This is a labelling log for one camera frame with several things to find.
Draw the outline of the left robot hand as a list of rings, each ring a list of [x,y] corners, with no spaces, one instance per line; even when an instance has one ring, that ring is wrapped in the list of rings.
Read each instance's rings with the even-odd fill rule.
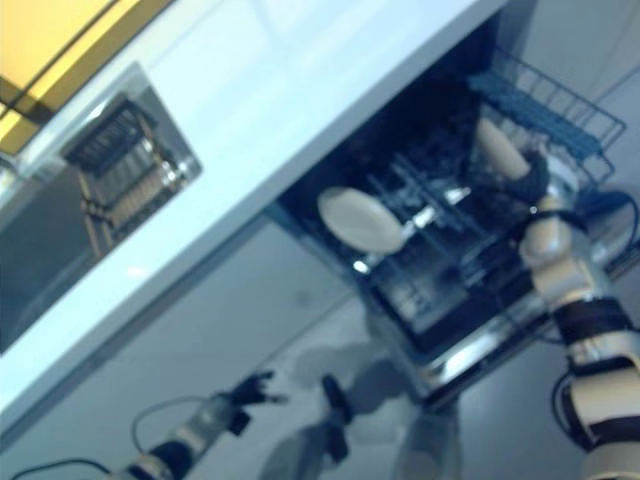
[[[231,401],[240,407],[260,404],[283,405],[289,401],[284,394],[267,391],[267,383],[275,376],[273,370],[258,371],[236,385],[229,394]]]

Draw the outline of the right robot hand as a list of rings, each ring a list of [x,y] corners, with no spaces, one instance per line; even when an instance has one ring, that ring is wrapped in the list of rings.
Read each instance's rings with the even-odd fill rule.
[[[546,156],[538,149],[523,152],[529,171],[514,182],[514,193],[529,204],[536,203],[547,193],[550,185],[550,171]]]

